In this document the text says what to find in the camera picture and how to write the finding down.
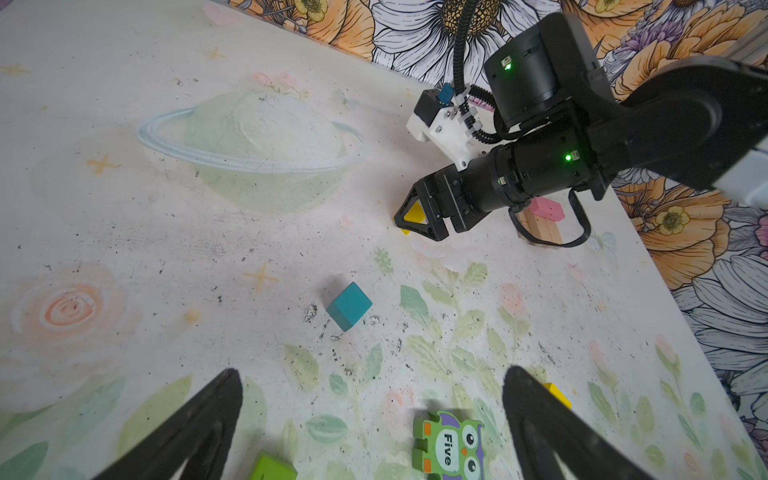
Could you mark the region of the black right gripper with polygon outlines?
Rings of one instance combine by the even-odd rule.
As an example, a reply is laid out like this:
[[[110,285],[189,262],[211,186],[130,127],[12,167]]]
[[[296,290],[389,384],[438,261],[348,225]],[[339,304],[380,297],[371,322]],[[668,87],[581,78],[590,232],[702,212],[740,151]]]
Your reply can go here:
[[[446,219],[466,232],[495,210],[514,215],[535,198],[567,190],[578,224],[590,233],[576,193],[599,185],[596,155],[574,129],[538,131],[491,149],[463,170],[449,166],[418,180],[393,220],[405,233],[439,242],[448,237]]]

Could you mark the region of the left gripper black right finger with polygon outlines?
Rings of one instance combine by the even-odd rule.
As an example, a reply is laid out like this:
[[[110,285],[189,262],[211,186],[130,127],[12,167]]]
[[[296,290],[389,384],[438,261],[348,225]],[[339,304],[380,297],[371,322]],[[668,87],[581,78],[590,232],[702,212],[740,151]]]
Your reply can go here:
[[[503,406],[525,479],[648,479],[520,366],[504,378]]]

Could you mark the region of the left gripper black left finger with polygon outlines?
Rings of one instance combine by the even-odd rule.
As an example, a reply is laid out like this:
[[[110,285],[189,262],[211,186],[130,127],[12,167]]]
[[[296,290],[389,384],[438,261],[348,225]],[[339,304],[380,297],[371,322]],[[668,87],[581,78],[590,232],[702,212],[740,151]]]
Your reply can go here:
[[[99,479],[219,479],[243,403],[239,372],[227,368]]]

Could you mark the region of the yellow rectangular block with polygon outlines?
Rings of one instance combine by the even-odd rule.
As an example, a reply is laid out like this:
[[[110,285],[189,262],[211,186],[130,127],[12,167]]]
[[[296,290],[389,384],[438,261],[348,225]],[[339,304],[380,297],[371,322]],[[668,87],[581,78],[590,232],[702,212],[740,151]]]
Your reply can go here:
[[[399,218],[406,223],[414,223],[418,225],[428,224],[426,214],[419,200],[414,200],[411,203],[405,202],[398,210],[398,215]]]

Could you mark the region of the green owl toy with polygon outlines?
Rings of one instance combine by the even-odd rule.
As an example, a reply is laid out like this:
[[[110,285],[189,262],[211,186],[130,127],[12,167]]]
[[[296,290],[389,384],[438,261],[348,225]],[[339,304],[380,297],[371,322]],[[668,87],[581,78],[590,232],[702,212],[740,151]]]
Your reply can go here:
[[[412,467],[427,479],[484,479],[484,433],[482,422],[459,420],[447,411],[417,418]]]

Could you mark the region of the pink rectangular block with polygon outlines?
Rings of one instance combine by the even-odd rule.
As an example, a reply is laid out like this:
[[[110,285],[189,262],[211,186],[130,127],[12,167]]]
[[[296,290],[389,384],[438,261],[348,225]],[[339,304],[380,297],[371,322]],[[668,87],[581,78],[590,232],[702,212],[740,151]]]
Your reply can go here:
[[[532,215],[553,222],[560,222],[565,219],[562,205],[546,197],[535,197],[529,205],[529,210]]]

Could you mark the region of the teal cube block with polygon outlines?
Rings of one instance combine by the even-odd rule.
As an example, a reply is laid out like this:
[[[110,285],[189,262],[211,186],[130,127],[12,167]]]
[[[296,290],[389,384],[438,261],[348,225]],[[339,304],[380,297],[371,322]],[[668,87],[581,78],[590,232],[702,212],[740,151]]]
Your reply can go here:
[[[347,332],[370,310],[373,302],[355,283],[350,283],[327,307],[337,326]]]

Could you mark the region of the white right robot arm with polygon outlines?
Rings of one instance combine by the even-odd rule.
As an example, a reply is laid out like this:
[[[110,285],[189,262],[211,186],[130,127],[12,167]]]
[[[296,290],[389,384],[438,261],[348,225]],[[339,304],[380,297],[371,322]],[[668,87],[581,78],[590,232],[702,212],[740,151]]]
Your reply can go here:
[[[635,167],[766,207],[764,70],[688,58],[617,100],[579,21],[554,13],[485,62],[481,89],[464,79],[475,10],[469,2],[459,17],[452,82],[424,91],[407,123],[450,164],[413,185],[395,213],[398,228],[441,241],[495,210],[516,217],[533,199],[566,191],[589,230],[578,193],[601,199]]]

